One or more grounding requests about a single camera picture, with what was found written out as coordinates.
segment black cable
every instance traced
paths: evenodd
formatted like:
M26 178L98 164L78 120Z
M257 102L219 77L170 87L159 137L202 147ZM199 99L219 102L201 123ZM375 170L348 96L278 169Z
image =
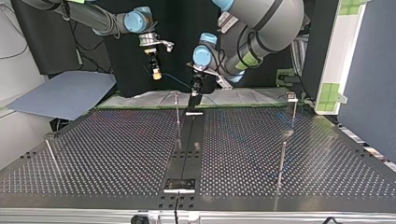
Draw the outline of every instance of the black cable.
M292 58L292 57L293 57L292 48L290 48L290 50L291 50L291 61L292 61L292 63L293 63L293 67L294 67L295 69L297 69L297 64L296 64L296 62L294 61L294 59ZM298 74L298 72L297 72L297 74L294 74L294 75L297 76L298 79L300 79L300 84L303 86L303 89L304 89L306 95L309 97L309 100L312 102L313 105L316 105L315 102L314 102L314 99L312 99L312 97L309 95L309 92L306 90L306 87L305 87L305 85L304 85L304 83L303 83L303 80L302 80L301 77L300 77L300 74Z
M177 215L177 207L178 207L178 195L177 195L177 200L176 200L176 206L175 206L175 223L178 224L178 215Z
M17 53L17 54L14 54L14 55L10 55L10 56L7 56L7 57L0 58L0 60L5 60L5 59L10 59L10 58L18 57L18 56L22 55L27 49L28 49L28 45L26 44L26 46L25 46L25 48L23 49L23 51L21 51L21 52L19 52L19 53Z
M72 31L73 39L74 39L74 41L75 41L75 43L76 43L76 46L77 46L78 48L81 48L81 49L83 49L83 50L85 50L85 51L93 51L93 50L97 49L97 48L104 42L104 40L101 41L101 43L99 43L98 45L96 45L93 49L86 49L86 48L84 48L81 44L79 44L79 42L78 42L78 40L77 40L77 38L76 38L75 31L76 31L77 25L78 25L78 22L76 22L76 25L73 27L71 21L69 22L69 26L70 26L70 30ZM99 65L99 63L98 63L96 60L94 60L94 59L88 57L87 55L85 55L85 54L84 54L83 52L81 52L80 50L79 50L78 52L79 52L81 58L87 59L90 63L92 63L93 65L96 66L95 72L98 72L99 69L102 70L102 72L104 72L104 73L109 73L109 71L111 71L111 69L112 69L111 66L110 66L110 68L109 68L108 70L106 70L106 69L104 69L103 67L101 67L101 66Z
M239 36L238 36L238 40L237 40L237 42L236 42L236 54L238 55L238 59L239 59L239 61L241 61L241 63L245 66L245 67L247 67L247 68L258 68L260 65L261 65L261 63L262 63L262 59L260 59L257 55L256 55L256 53L254 53L254 50L253 50L253 47L251 47L251 37L250 37L250 35L254 35L255 34L255 32L250 32L248 35L247 35L247 46L248 46L248 49L249 49L249 52L251 53L251 55L254 57L254 59L256 60L256 61L258 61L258 65L257 66L250 66L250 65L248 65L245 61L244 61L244 59L242 58L242 56L241 56L241 41L242 41L242 36L244 35L244 33L245 33L245 31L248 29L248 26L245 26L245 28L241 31L241 33L239 34Z
M78 41L77 38L76 38L77 26L78 26L78 22L76 22L76 24L75 24L75 26L74 26L72 32L73 32L73 37L75 38L76 44L77 44L80 48L84 49L85 51L94 51L94 50L98 49L103 43L105 43L105 40L102 40L102 41L100 41L98 44L96 44L92 49L87 49L87 48L85 48L84 46L82 46L82 45L79 43L79 41Z
M12 13L15 14L15 11L14 11L14 9L11 6L9 6L9 5L5 4L5 3L2 3L2 2L0 2L0 3L1 3L0 6L4 6L5 8L8 8L10 11L12 11ZM9 22L9 24L11 24L14 27L15 31L17 31L21 35L21 37L24 38L23 33L17 28L17 26L12 22L12 20L9 18L9 16L2 9L0 9L0 13L3 14L3 16L6 17L6 19ZM16 53L14 55L7 56L7 57L2 57L2 58L0 58L0 60L5 60L5 59L18 57L18 56L22 55L28 49L28 47L29 46L28 46L28 44L26 42L26 46L24 47L24 49L21 52Z
M342 222L337 222L334 217L328 217L326 220L324 220L323 224L329 224L330 221L334 222L335 224L343 224Z
M255 66L255 68L257 68L257 67L259 67L261 64L262 64L262 59L261 58L259 58L259 56L257 56L257 54L254 52L254 50L253 50L253 47L251 47L251 37L253 37L254 35L256 34L256 32L250 32L248 35L247 35L247 47L248 47L248 50L250 51L250 53L251 53L251 55L253 56L253 58L257 61L257 62L259 62L259 65L257 65L257 66Z
M247 28L248 28L248 27L245 26L245 28L241 31L241 33L240 33L239 36L238 36L238 40L236 41L236 54L238 55L239 61L241 61L241 63L242 63L245 67L249 68L250 65L248 65L247 63L245 63L245 61L242 59L242 56L241 56L241 49L240 49L242 36L244 35L244 33L245 33L245 31L247 30Z
M224 60L225 60L225 50L221 48L221 27L218 27L218 31L219 31L219 42L217 44L217 51L218 51L218 61L219 61L219 67L226 73L229 73L228 70L223 66Z

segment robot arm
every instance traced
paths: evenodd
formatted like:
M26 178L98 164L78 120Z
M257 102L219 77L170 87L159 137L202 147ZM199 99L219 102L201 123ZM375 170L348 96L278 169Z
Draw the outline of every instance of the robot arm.
M75 3L65 0L22 0L24 3L46 11L55 11L63 15L64 19L75 20L91 27L97 35L139 34L140 47L148 55L150 70L153 78L162 78L159 46L165 45L171 52L172 42L159 40L155 33L155 22L149 7L138 7L129 13L114 15L91 3Z
M260 66L268 54L287 47L303 24L303 0L212 1L246 27L238 37L236 52L230 58L215 50L217 39L214 35L202 34L200 45L193 54L194 69L198 73L215 72L231 82L238 82L246 69ZM244 35L247 35L247 40L241 43Z

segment metal plate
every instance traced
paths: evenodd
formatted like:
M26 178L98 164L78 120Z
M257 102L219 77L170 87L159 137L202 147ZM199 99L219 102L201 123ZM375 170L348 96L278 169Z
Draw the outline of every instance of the metal plate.
M5 175L0 197L44 197L44 207L97 207L111 198L116 207L158 209L177 135L176 111L95 111L51 141L56 160L44 148Z
M321 116L214 109L204 129L196 210L396 212L396 174Z
M0 207L396 213L395 173L325 118L291 110L208 109L182 134L176 111L93 111L51 141L57 160L42 145L0 172ZM196 193L163 194L178 176Z

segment silver pole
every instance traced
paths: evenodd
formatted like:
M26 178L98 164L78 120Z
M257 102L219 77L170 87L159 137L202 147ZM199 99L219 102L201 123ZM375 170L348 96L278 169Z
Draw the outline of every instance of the silver pole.
M283 174L283 167L285 164L285 156L286 156L286 142L283 142L282 151L280 154L279 175L277 177L277 186L278 187L280 187L282 184L282 174Z
M53 160L56 161L55 155L53 154L52 151L52 147L50 146L50 141L48 139L46 140L46 144L47 144L47 148L49 149L50 156L52 157Z

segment metal bracket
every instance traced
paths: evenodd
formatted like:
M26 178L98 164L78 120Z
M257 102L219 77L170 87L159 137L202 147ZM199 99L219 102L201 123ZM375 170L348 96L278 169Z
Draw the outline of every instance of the metal bracket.
M140 39L140 47L149 47L155 45L165 45L166 51L172 52L174 43L166 40L159 40L158 35L156 33L147 33L139 36Z
M229 12L223 12L218 20L219 30L225 34L227 33L237 22L238 18L231 15Z
M194 179L168 179L166 181L164 193L195 193L195 183Z
M347 104L347 97L343 94L338 94L338 103L341 103L343 105Z
M227 79L224 76L217 73L216 71L214 71L213 69L202 68L192 63L187 63L187 66L193 68L195 71L199 71L209 74L211 76L215 76L216 82L222 87L223 90L231 91L233 89L233 86L227 81Z
M149 215L148 222L149 222L149 224L163 224L163 222L161 221L161 218L158 214Z
M187 224L201 224L201 217L198 214L190 214Z

